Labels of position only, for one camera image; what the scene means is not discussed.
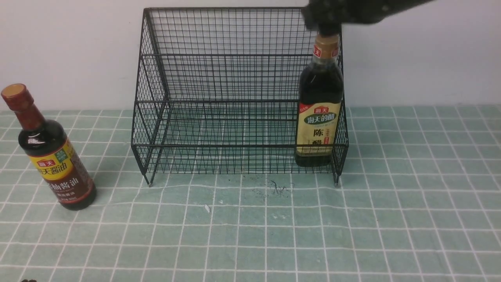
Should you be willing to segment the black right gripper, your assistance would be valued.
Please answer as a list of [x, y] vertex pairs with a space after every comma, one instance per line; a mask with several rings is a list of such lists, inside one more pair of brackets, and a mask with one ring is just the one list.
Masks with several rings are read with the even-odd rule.
[[427, 0], [310, 0], [301, 8], [301, 14], [308, 30], [331, 37], [341, 32], [343, 24], [376, 24], [427, 3]]

